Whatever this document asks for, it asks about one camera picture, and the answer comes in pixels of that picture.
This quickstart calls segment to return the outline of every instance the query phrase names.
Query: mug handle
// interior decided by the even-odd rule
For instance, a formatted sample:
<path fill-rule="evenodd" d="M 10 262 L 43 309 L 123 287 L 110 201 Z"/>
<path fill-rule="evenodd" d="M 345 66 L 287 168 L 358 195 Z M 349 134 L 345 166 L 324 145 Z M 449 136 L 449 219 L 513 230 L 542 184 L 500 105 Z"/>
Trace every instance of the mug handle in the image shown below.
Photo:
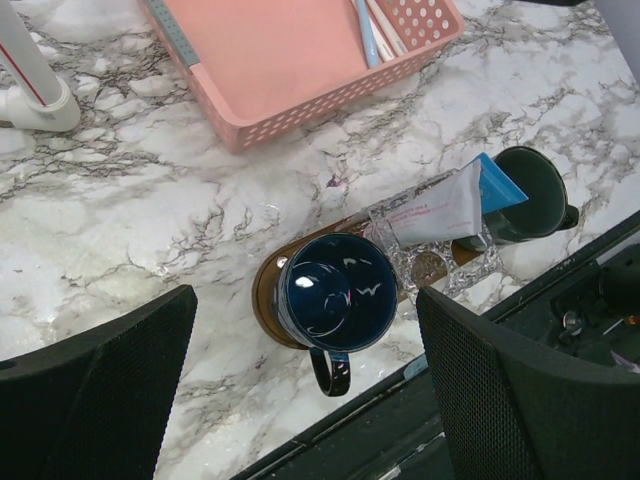
<path fill-rule="evenodd" d="M 324 350 L 312 348 L 309 350 L 309 354 L 311 355 L 313 373 L 316 374 L 316 380 L 322 393 L 328 397 L 340 397 L 349 391 L 351 384 L 349 355 L 329 352 L 331 361 L 331 371 L 329 371 L 327 361 L 324 358 Z"/>
<path fill-rule="evenodd" d="M 568 230 L 573 227 L 577 227 L 580 222 L 580 210 L 573 205 L 567 205 L 567 210 L 564 212 L 564 219 L 560 224 L 558 230 Z"/>

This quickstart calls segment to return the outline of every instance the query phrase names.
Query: white marble surface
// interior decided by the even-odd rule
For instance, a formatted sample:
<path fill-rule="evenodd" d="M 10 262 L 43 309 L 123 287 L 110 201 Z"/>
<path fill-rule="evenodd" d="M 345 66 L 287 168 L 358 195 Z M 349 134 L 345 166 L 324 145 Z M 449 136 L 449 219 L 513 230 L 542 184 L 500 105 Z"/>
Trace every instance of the white marble surface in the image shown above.
<path fill-rule="evenodd" d="M 528 144 L 583 219 L 505 249 L 505 273 L 464 294 L 482 311 L 636 211 L 640 97 L 598 13 L 457 4 L 466 34 L 420 75 L 234 157 L 133 0 L 14 2 L 84 114 L 68 134 L 0 129 L 0 360 L 194 285 L 156 476 L 225 479 L 422 351 L 399 317 L 353 355 L 349 395 L 322 396 L 306 354 L 253 318 L 253 275 L 276 247 L 482 150 Z"/>

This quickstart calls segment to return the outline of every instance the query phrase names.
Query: toothbrush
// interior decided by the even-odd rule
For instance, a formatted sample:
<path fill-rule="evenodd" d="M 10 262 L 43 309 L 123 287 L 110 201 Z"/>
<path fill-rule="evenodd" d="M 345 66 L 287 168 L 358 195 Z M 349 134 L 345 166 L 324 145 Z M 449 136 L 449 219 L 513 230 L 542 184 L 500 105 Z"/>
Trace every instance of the toothbrush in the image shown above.
<path fill-rule="evenodd" d="M 356 6 L 356 0 L 351 0 L 351 3 L 353 4 L 353 7 L 357 10 L 358 7 Z M 391 50 L 391 46 L 389 45 L 387 40 L 384 38 L 384 35 L 382 35 L 382 32 L 380 31 L 378 26 L 371 19 L 371 16 L 368 13 L 367 13 L 367 16 L 369 17 L 369 23 L 371 24 L 373 39 L 375 40 L 376 46 L 378 47 L 378 53 L 382 57 L 382 60 L 384 60 L 385 62 L 390 62 L 391 60 L 396 58 L 396 56 L 393 53 L 393 50 Z"/>
<path fill-rule="evenodd" d="M 391 46 L 393 47 L 393 50 L 396 52 L 396 54 L 400 56 L 404 55 L 405 53 L 409 53 L 407 46 L 402 41 L 402 38 L 400 38 L 400 35 L 398 35 L 398 32 L 396 32 L 396 29 L 393 28 L 393 25 L 391 25 L 391 22 L 384 14 L 376 0 L 367 0 L 367 3 L 369 4 L 369 8 L 371 9 L 371 11 L 373 12 L 373 16 L 376 17 L 376 20 L 378 20 L 380 28 L 382 28 L 382 31 L 391 42 Z"/>
<path fill-rule="evenodd" d="M 369 11 L 364 0 L 355 0 L 356 9 L 358 10 L 358 19 L 360 21 L 360 34 L 362 35 L 362 44 L 364 46 L 364 54 L 367 57 L 367 65 L 369 68 L 375 68 L 380 65 L 380 56 L 376 42 L 373 38 L 373 29 L 369 19 Z"/>

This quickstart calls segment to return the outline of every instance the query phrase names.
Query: clear plastic holder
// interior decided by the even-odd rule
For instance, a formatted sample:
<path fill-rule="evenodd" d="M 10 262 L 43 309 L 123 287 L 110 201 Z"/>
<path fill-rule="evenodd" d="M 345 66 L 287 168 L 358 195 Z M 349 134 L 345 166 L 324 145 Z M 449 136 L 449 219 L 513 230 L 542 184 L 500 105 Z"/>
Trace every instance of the clear plastic holder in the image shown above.
<path fill-rule="evenodd" d="M 447 296 L 456 297 L 503 266 L 484 222 L 479 237 L 486 250 L 464 266 L 459 265 L 454 258 L 452 241 L 402 248 L 396 239 L 387 215 L 457 171 L 449 170 L 391 198 L 370 205 L 340 226 L 340 230 L 363 235 L 381 247 L 391 261 L 400 288 L 414 304 L 420 285 L 431 283 L 430 276 L 436 276 L 438 273 L 446 275 L 442 292 Z"/>

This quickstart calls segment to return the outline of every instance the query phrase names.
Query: pink plastic basket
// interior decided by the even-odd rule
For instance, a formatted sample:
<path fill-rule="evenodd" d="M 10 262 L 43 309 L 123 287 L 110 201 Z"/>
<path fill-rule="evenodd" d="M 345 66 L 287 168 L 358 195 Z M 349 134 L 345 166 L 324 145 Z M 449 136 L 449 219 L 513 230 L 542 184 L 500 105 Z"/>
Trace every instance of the pink plastic basket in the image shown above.
<path fill-rule="evenodd" d="M 419 71 L 464 30 L 452 0 L 376 1 L 409 53 L 368 69 L 350 0 L 139 0 L 234 153 Z"/>

